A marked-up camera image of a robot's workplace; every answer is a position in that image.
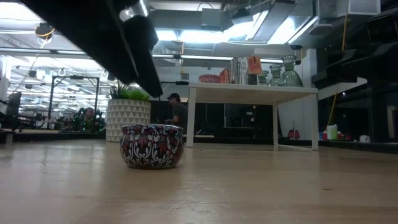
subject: white shelf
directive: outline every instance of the white shelf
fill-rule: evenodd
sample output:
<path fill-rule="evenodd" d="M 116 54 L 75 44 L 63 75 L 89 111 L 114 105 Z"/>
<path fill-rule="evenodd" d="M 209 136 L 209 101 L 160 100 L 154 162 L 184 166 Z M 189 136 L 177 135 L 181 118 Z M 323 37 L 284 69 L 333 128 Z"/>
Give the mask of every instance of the white shelf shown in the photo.
<path fill-rule="evenodd" d="M 190 83 L 189 87 L 197 89 L 197 103 L 273 105 L 318 93 L 316 88 L 221 83 Z"/>

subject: black cap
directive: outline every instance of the black cap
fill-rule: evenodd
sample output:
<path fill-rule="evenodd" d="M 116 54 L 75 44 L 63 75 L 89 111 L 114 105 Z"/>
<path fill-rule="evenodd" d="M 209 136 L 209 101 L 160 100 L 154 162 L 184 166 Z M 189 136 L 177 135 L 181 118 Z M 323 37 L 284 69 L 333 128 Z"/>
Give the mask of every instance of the black cap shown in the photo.
<path fill-rule="evenodd" d="M 177 101 L 181 101 L 180 95 L 178 93 L 172 93 L 169 97 L 167 97 L 168 100 L 172 98 L 175 98 Z"/>

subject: white geometric planter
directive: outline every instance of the white geometric planter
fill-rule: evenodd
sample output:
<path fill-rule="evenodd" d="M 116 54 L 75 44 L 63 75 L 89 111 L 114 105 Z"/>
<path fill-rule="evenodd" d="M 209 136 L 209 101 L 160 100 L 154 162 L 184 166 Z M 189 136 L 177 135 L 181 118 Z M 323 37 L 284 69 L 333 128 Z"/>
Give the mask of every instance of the white geometric planter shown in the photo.
<path fill-rule="evenodd" d="M 106 141 L 119 142 L 121 127 L 127 124 L 149 124 L 150 102 L 115 99 L 108 101 L 106 109 Z"/>

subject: red and blue floral pattern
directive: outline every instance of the red and blue floral pattern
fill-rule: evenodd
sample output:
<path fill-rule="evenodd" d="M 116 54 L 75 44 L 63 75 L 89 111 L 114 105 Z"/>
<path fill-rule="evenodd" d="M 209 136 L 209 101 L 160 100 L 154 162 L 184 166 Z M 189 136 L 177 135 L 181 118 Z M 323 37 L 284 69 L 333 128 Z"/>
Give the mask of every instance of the red and blue floral pattern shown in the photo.
<path fill-rule="evenodd" d="M 163 124 L 137 124 L 122 127 L 122 158 L 131 168 L 168 169 L 183 154 L 182 128 Z"/>

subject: potted plant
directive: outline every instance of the potted plant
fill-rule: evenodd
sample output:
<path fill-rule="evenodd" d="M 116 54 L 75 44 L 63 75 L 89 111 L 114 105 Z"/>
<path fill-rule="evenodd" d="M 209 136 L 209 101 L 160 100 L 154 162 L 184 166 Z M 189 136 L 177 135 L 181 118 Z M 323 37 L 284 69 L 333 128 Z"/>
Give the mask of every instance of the potted plant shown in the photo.
<path fill-rule="evenodd" d="M 118 85 L 111 89 L 111 100 L 106 109 L 106 140 L 119 142 L 121 127 L 127 124 L 149 124 L 149 95 L 130 85 Z"/>

